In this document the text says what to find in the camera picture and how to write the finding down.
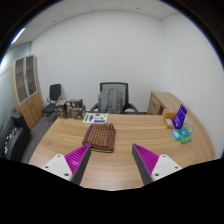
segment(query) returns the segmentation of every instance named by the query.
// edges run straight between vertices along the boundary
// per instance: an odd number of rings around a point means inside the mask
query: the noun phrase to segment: wooden desk
[[[158,155],[167,154],[182,168],[213,160],[212,142],[189,109],[188,119],[196,133],[192,134],[192,142],[181,144],[173,138],[173,129],[166,128],[160,115],[110,114],[108,123],[113,123],[116,129],[115,150],[113,153],[92,151],[80,186],[105,190],[142,187],[132,156],[132,143]],[[42,167],[56,154],[65,155],[81,147],[89,125],[79,120],[57,119],[37,146],[29,164]]]

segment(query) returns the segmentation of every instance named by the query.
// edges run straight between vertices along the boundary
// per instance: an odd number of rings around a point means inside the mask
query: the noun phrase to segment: wooden shelf
[[[25,87],[25,85],[24,86],[21,86],[21,87],[19,87],[19,88],[17,88],[17,90],[21,90],[22,88],[24,88]]]
[[[20,74],[22,74],[22,75],[23,75],[23,70],[22,70],[22,71],[20,71],[20,72],[17,72],[17,73],[16,73],[16,76],[17,76],[17,75],[20,75]]]
[[[27,83],[30,84],[31,82],[35,82],[35,80],[29,81],[29,82],[27,82]]]
[[[26,70],[33,69],[33,67],[26,68]]]

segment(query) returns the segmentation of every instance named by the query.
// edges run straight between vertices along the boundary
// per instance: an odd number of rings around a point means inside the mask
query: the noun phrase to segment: black office chair
[[[129,103],[129,94],[128,94],[128,83],[123,83],[123,82],[101,82],[100,83],[100,92],[103,89],[119,89],[123,93],[123,113],[127,109],[133,109],[135,113],[138,115],[139,112],[136,109],[136,107]],[[92,109],[90,110],[90,113],[93,113],[95,109],[98,108],[99,110],[99,104],[95,104]]]
[[[46,107],[42,110],[46,117],[49,117],[52,113],[56,112],[56,103],[61,99],[61,84],[54,84],[50,86],[50,95],[46,100]]]

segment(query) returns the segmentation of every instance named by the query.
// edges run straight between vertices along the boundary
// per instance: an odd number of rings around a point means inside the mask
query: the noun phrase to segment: storage box
[[[67,105],[66,100],[60,100],[56,103],[57,106],[57,114],[59,118],[67,119]]]
[[[67,108],[68,119],[83,120],[86,114],[85,105],[82,108]]]
[[[65,113],[65,112],[58,112],[58,118],[67,119],[68,118],[67,113]]]
[[[82,108],[83,107],[83,101],[82,99],[70,99],[66,102],[67,108]]]
[[[172,120],[169,118],[164,118],[165,124],[167,128],[173,128]]]
[[[173,111],[170,109],[163,109],[162,119],[164,120],[165,118],[169,118],[169,119],[173,120],[174,117],[176,116],[176,114],[177,114],[177,111]]]

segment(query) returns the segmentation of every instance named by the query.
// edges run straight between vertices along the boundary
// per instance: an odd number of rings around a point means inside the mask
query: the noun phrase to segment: paper
[[[104,124],[107,122],[108,114],[102,113],[86,113],[86,116],[83,119],[84,123],[91,124]]]

